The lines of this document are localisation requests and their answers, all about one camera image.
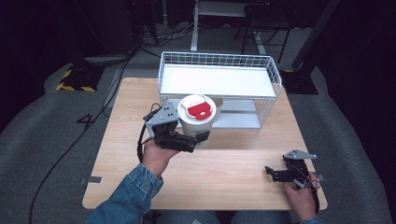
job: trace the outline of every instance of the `person's right hand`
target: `person's right hand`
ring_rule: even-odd
[[[311,181],[318,183],[318,178],[313,174],[309,173]],[[289,203],[291,208],[297,213],[300,221],[305,221],[311,217],[315,217],[316,206],[314,201],[314,195],[312,194],[311,188],[295,190],[293,183],[282,183],[283,188],[288,195]]]

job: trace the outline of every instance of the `denim jacket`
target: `denim jacket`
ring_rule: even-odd
[[[96,207],[87,223],[141,223],[151,207],[151,199],[160,191],[163,180],[139,164],[126,175],[110,198]],[[302,224],[322,224],[313,217]]]

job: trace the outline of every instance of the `person's left hand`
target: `person's left hand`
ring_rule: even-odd
[[[161,177],[169,163],[169,160],[179,152],[180,151],[173,149],[163,149],[157,146],[154,140],[151,139],[145,144],[142,163],[153,174]]]

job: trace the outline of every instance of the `wooden table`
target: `wooden table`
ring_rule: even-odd
[[[108,199],[139,163],[137,140],[143,117],[153,103],[159,103],[156,78],[128,77],[122,81],[92,170],[92,176],[101,176],[102,182],[89,183],[84,207],[92,209]],[[264,166],[285,170],[282,155],[294,148],[307,151],[282,91],[260,130],[212,130],[207,149],[177,154],[163,173],[163,188],[152,200],[151,208],[289,210],[283,188],[264,172]],[[314,171],[312,161],[305,162]],[[322,189],[318,196],[320,209],[325,209]]]

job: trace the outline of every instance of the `two-tier storage rack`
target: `two-tier storage rack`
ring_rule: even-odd
[[[213,128],[260,129],[282,90],[274,60],[262,55],[163,52],[158,75],[162,105],[190,94],[222,98]]]

